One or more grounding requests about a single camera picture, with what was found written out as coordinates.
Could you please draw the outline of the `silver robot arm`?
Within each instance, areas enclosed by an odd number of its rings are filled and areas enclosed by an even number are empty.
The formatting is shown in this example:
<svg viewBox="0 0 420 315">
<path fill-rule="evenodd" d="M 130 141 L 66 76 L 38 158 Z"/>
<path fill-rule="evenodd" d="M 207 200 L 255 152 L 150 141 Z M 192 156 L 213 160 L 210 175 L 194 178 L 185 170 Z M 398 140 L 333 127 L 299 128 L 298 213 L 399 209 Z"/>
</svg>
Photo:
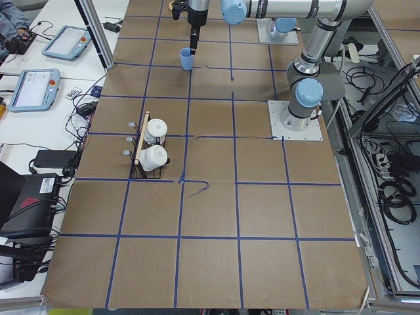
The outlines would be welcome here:
<svg viewBox="0 0 420 315">
<path fill-rule="evenodd" d="M 339 71 L 324 60 L 340 26 L 340 22 L 327 18 L 317 19 L 301 55 L 288 67 L 290 102 L 280 114 L 280 121 L 286 129 L 296 132 L 305 130 L 312 111 L 320 102 L 339 100 L 345 96 Z"/>
<path fill-rule="evenodd" d="M 303 55 L 318 60 L 324 56 L 340 23 L 360 16 L 372 4 L 372 1 L 221 1 L 220 11 L 222 19 L 230 25 L 247 18 L 317 18 L 327 29 L 317 26 L 312 30 Z"/>
</svg>

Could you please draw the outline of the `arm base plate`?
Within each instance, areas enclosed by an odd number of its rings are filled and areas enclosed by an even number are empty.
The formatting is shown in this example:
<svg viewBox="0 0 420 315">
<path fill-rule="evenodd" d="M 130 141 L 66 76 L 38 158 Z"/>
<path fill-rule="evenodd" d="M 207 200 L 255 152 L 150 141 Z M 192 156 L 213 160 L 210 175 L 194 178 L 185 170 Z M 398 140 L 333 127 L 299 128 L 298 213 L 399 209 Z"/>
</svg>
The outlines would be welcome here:
<svg viewBox="0 0 420 315">
<path fill-rule="evenodd" d="M 266 45 L 299 44 L 296 18 L 263 18 L 257 20 L 259 43 Z"/>
<path fill-rule="evenodd" d="M 268 113 L 274 140 L 323 141 L 316 111 L 297 118 L 289 111 L 289 101 L 269 100 Z"/>
</svg>

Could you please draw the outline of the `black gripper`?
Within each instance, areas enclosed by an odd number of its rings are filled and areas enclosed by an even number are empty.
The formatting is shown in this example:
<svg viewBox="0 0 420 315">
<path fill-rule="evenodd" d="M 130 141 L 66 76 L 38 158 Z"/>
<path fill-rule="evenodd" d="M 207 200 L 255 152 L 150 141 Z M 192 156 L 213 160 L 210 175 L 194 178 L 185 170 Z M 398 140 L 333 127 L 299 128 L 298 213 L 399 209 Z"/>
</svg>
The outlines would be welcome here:
<svg viewBox="0 0 420 315">
<path fill-rule="evenodd" d="M 190 54 L 195 55 L 200 39 L 200 26 L 207 22 L 209 10 L 209 0 L 187 0 L 173 1 L 172 16 L 173 20 L 178 20 L 182 12 L 188 13 L 188 23 L 190 29 Z"/>
</svg>

